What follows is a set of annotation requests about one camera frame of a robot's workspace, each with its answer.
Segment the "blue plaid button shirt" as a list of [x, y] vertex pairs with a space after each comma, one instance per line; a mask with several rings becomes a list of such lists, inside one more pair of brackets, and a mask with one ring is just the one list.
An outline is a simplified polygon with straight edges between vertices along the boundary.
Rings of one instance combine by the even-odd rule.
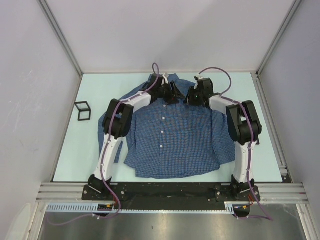
[[224, 114], [183, 100], [160, 98], [132, 116], [124, 164], [138, 178], [177, 179], [203, 175], [236, 159]]

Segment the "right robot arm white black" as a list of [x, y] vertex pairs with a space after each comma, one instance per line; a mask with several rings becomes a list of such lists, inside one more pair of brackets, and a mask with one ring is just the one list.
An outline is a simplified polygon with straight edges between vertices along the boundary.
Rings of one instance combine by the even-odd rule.
[[236, 101], [214, 93], [210, 78], [195, 76], [196, 84], [188, 90], [185, 103], [218, 111], [226, 116], [230, 138], [235, 143], [235, 167], [231, 175], [230, 194], [237, 201], [259, 201], [252, 172], [253, 151], [259, 142], [262, 125], [251, 100]]

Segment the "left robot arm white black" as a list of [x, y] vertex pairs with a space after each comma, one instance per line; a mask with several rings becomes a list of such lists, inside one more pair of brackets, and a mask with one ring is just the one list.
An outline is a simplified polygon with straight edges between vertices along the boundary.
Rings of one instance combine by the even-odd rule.
[[184, 98], [176, 84], [168, 81], [166, 74], [154, 73], [149, 82], [134, 95], [110, 101], [102, 123], [104, 138], [98, 165], [87, 183], [98, 199], [105, 200], [110, 196], [111, 188], [107, 181], [112, 178], [112, 166], [123, 138], [130, 131], [133, 114], [157, 99], [163, 99], [167, 105], [172, 105]]

